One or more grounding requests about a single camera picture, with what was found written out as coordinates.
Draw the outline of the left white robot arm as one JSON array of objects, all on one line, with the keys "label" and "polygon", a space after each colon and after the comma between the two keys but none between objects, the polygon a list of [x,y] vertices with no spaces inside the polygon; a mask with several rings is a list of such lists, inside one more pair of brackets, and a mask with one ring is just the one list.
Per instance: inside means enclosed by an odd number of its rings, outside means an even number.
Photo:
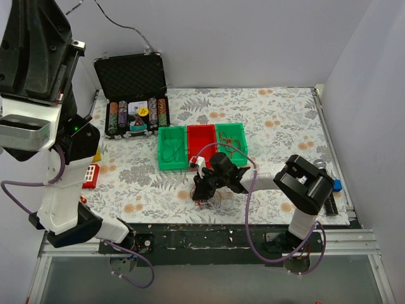
[{"label": "left white robot arm", "polygon": [[100,139],[91,117],[77,113],[72,89],[85,44],[73,39],[54,1],[12,1],[1,38],[1,147],[21,162],[48,153],[44,197],[29,222],[56,248],[98,238],[130,252],[130,226],[94,214],[80,200]]}]

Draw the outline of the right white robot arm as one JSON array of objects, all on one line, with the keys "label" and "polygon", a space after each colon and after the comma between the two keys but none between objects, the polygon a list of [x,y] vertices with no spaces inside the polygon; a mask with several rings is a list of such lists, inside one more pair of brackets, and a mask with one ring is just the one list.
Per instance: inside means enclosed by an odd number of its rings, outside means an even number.
[{"label": "right white robot arm", "polygon": [[281,165],[238,167],[222,152],[209,159],[193,156],[189,166],[194,176],[194,201],[211,199],[216,190],[227,187],[237,194],[281,190],[296,210],[285,236],[281,238],[292,251],[302,251],[309,244],[308,233],[322,206],[333,192],[334,181],[325,168],[318,168],[299,155],[292,155]]}]

